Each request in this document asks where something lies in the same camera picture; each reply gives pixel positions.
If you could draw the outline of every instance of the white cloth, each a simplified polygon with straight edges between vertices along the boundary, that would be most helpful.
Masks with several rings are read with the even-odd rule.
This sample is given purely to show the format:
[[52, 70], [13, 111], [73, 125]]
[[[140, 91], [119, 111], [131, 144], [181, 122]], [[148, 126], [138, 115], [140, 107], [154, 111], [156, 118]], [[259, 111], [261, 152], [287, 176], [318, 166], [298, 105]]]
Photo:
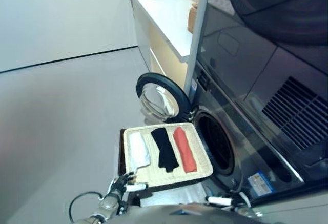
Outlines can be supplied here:
[[139, 132], [132, 133], [128, 137], [130, 148], [130, 165], [135, 173], [138, 168], [150, 164], [150, 154], [142, 135]]

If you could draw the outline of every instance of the black cable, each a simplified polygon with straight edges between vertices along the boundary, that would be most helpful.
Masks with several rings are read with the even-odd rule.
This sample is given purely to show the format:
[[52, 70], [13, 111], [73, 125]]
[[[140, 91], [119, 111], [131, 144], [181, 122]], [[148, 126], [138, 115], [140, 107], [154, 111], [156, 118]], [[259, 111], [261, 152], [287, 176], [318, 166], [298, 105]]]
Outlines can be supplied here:
[[99, 198], [103, 198], [102, 194], [99, 193], [99, 192], [84, 192], [84, 193], [81, 193], [80, 195], [78, 195], [77, 197], [75, 197], [75, 198], [71, 201], [70, 206], [69, 206], [69, 208], [68, 208], [68, 216], [69, 216], [70, 221], [71, 221], [72, 224], [74, 223], [74, 220], [73, 220], [73, 217], [72, 217], [72, 206], [73, 206], [74, 202], [75, 202], [78, 198], [83, 197], [83, 196], [88, 195], [88, 194], [98, 195]]

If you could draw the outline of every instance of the floor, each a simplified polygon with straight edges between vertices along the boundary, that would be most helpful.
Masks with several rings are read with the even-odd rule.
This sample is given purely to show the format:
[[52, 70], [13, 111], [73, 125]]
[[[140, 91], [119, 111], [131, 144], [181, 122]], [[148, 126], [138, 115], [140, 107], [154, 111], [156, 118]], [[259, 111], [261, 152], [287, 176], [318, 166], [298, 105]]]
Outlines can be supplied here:
[[[107, 190], [119, 130], [144, 124], [135, 84], [147, 71], [133, 48], [0, 75], [2, 223], [69, 223], [77, 194]], [[96, 206], [86, 197], [73, 217]]]

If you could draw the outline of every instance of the label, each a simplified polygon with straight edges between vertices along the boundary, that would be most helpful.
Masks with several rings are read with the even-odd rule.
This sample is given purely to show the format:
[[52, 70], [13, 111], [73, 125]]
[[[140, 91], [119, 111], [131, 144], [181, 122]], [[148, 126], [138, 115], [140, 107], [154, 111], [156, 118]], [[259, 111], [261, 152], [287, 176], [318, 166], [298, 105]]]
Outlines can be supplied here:
[[190, 102], [192, 102], [195, 97], [197, 86], [198, 86], [197, 82], [194, 79], [191, 79], [191, 85], [190, 85], [190, 91], [189, 91]]
[[274, 192], [269, 181], [262, 172], [258, 172], [247, 179], [256, 194], [261, 197]]
[[213, 5], [215, 8], [219, 10], [223, 10], [224, 12], [235, 15], [236, 11], [231, 4], [230, 0], [207, 0], [210, 5]]

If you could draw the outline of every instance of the red cloth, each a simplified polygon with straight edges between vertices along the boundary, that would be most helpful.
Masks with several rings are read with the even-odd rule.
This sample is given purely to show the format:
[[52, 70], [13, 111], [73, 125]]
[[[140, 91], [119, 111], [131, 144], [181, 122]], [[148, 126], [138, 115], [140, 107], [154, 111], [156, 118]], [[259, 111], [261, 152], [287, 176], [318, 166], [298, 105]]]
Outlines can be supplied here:
[[178, 146], [184, 171], [186, 173], [197, 171], [197, 165], [193, 157], [193, 153], [190, 150], [184, 130], [181, 127], [177, 127], [173, 133], [173, 138]]

